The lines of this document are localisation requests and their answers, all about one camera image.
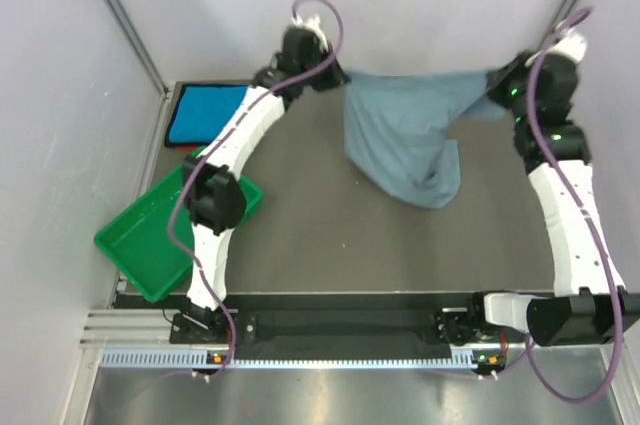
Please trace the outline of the light blue t-shirt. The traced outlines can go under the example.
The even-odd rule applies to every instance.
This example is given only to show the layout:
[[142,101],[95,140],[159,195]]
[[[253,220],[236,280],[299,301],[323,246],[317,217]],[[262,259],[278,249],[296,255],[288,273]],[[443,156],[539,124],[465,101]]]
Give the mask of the light blue t-shirt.
[[485,70],[414,76],[350,73],[344,102],[347,157],[388,195],[440,209],[461,185],[457,119],[498,120],[506,110],[485,95]]

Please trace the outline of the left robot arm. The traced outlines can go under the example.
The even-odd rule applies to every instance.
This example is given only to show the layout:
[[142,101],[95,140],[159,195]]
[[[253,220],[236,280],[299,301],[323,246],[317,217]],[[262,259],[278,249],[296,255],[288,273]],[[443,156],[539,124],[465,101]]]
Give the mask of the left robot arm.
[[[307,86],[318,90],[320,75],[332,67],[336,71],[329,87],[336,88],[346,82],[346,75],[339,68],[333,45],[321,28],[320,17],[294,16],[284,32],[281,50],[274,54],[268,66],[256,72],[239,109],[196,156],[195,168],[187,176],[180,199],[193,196],[196,185],[208,184],[217,172],[236,184],[267,131],[285,115]],[[200,220],[195,216],[191,216],[190,221],[194,245],[183,245],[181,249],[193,265],[187,298],[200,309],[191,326],[203,340],[212,342],[226,332],[227,319],[216,309],[223,306],[226,298],[228,249],[237,225],[227,225],[222,220]]]

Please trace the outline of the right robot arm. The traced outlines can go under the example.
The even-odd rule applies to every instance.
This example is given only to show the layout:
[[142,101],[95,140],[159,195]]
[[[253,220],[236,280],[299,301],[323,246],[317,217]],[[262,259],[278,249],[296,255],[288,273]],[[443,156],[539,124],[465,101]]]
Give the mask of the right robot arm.
[[527,333],[540,346],[606,344],[615,338],[610,292],[619,297],[622,327],[639,318],[639,296],[627,291],[617,271],[605,273],[608,251],[592,187],[591,152],[581,127],[569,119],[578,67],[570,58],[548,54],[535,92],[542,138],[557,160],[551,165],[537,144],[526,111],[530,52],[487,76],[486,95],[511,112],[514,147],[540,202],[552,250],[554,289],[550,298],[516,292],[478,292],[466,325],[487,341],[502,328]]

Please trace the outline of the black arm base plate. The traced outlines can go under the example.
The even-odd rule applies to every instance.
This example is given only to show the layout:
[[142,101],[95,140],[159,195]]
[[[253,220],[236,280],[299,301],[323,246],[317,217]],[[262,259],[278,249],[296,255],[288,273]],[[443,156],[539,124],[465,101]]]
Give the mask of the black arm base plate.
[[173,317],[170,341],[174,344],[229,344],[240,346],[284,339],[318,344],[337,339],[415,339],[420,344],[462,346],[476,341],[504,341],[514,334],[506,328],[479,326],[464,309],[248,309],[232,314],[235,330],[216,311],[202,317],[183,312]]

